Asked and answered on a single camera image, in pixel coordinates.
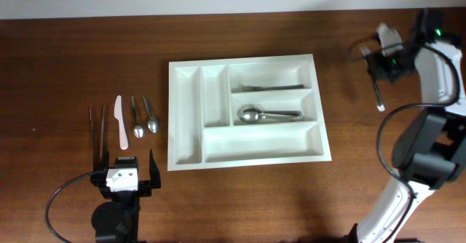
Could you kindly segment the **metal serrated tongs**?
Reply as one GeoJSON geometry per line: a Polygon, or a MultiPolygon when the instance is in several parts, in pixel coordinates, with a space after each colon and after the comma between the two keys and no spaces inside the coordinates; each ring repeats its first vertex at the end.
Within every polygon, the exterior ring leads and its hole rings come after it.
{"type": "Polygon", "coordinates": [[[101,170],[103,167],[104,155],[104,132],[105,132],[105,107],[102,108],[100,121],[95,124],[92,107],[89,107],[91,145],[92,145],[92,168],[94,171],[101,170]]]}

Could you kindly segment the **pink plastic knife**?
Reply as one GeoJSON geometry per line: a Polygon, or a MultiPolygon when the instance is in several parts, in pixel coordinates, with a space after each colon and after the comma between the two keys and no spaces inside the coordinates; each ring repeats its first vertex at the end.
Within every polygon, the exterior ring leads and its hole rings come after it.
{"type": "Polygon", "coordinates": [[[122,113],[122,96],[117,95],[116,100],[114,102],[114,118],[118,122],[118,130],[119,130],[119,147],[122,150],[127,150],[129,148],[129,142],[127,138],[127,133],[125,129],[125,123],[122,113]]]}

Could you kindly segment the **metal fork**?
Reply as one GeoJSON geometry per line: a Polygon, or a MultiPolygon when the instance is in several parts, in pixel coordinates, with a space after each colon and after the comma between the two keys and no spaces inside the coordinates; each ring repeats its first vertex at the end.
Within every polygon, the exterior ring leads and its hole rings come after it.
{"type": "MultiPolygon", "coordinates": [[[[363,54],[364,57],[367,57],[370,54],[369,48],[367,48],[367,46],[362,46],[360,48],[360,51],[361,51],[361,53],[363,54]]],[[[374,93],[375,93],[375,96],[376,96],[376,107],[380,112],[384,112],[385,111],[384,101],[382,99],[382,95],[381,95],[381,93],[379,91],[379,88],[378,88],[378,85],[377,85],[376,80],[374,78],[374,75],[371,72],[371,67],[368,67],[368,73],[371,76],[372,85],[373,85],[374,93]]]]}
{"type": "Polygon", "coordinates": [[[278,87],[260,87],[260,86],[252,86],[252,85],[242,85],[241,86],[241,90],[243,92],[263,92],[263,91],[304,89],[304,88],[305,88],[305,86],[303,84],[278,86],[278,87]]]}

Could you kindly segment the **small metal teaspoon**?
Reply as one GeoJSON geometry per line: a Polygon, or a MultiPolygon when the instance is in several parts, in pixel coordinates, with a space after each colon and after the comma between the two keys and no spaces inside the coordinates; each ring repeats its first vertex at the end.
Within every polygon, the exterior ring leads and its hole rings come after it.
{"type": "Polygon", "coordinates": [[[136,138],[142,138],[144,136],[144,128],[139,124],[138,113],[135,106],[135,98],[131,97],[131,109],[133,113],[133,134],[136,138]]]}
{"type": "Polygon", "coordinates": [[[149,115],[149,119],[147,122],[148,128],[151,132],[157,133],[159,129],[159,122],[157,121],[155,115],[153,114],[150,102],[145,95],[143,95],[143,102],[146,108],[146,112],[149,115]]]}

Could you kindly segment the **large metal spoon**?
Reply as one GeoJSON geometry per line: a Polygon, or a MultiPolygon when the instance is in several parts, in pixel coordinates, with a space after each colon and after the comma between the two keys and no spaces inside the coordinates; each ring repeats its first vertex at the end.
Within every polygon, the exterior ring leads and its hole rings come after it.
{"type": "Polygon", "coordinates": [[[237,116],[242,122],[245,122],[248,124],[258,124],[260,122],[263,122],[266,119],[289,122],[289,121],[300,121],[304,118],[303,116],[280,116],[280,115],[272,115],[272,114],[259,114],[255,112],[243,113],[240,111],[237,111],[237,116]]]}
{"type": "Polygon", "coordinates": [[[300,111],[261,111],[257,107],[245,107],[239,108],[240,112],[255,112],[259,114],[272,114],[272,115],[280,115],[280,116],[302,116],[302,112],[300,111]]]}

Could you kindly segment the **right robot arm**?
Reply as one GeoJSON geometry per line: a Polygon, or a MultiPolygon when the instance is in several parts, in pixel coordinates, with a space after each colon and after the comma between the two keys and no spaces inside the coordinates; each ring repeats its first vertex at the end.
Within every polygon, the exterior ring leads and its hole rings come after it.
{"type": "Polygon", "coordinates": [[[414,210],[465,170],[462,43],[459,36],[443,31],[443,20],[443,11],[422,9],[406,40],[382,23],[371,36],[378,50],[357,42],[380,111],[384,110],[377,84],[381,80],[395,83],[418,73],[422,101],[402,105],[382,120],[376,152],[390,180],[372,212],[344,236],[345,242],[399,242],[397,235],[414,210]],[[382,132],[396,114],[409,109],[419,110],[419,115],[397,139],[387,162],[382,155],[382,132]]]}

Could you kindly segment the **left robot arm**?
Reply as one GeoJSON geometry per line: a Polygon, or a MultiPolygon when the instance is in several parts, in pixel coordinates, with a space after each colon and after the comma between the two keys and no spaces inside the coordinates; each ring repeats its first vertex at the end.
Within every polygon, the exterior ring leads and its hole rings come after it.
{"type": "Polygon", "coordinates": [[[104,203],[97,206],[91,217],[96,242],[137,242],[140,200],[152,196],[161,187],[159,168],[153,152],[149,152],[148,180],[138,178],[138,158],[123,156],[109,166],[109,153],[96,159],[90,182],[98,188],[104,203]]]}

